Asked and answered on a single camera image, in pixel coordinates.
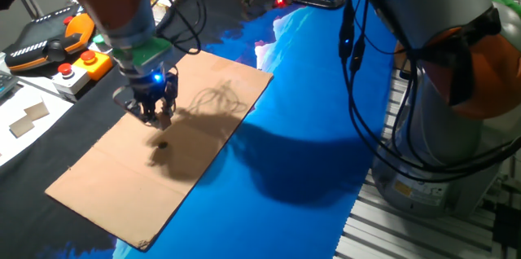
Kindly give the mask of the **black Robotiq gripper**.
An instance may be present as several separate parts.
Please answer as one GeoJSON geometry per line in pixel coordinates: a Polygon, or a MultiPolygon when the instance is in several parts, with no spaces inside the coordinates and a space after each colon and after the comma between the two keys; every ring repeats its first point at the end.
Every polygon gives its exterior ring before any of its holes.
{"type": "Polygon", "coordinates": [[[121,74],[126,76],[133,98],[125,99],[126,107],[132,106],[132,114],[142,123],[156,125],[158,123],[155,114],[155,102],[162,99],[163,114],[171,117],[176,110],[176,98],[178,95],[178,73],[165,72],[156,69],[147,75],[138,74],[130,69],[122,69],[121,74]]]}

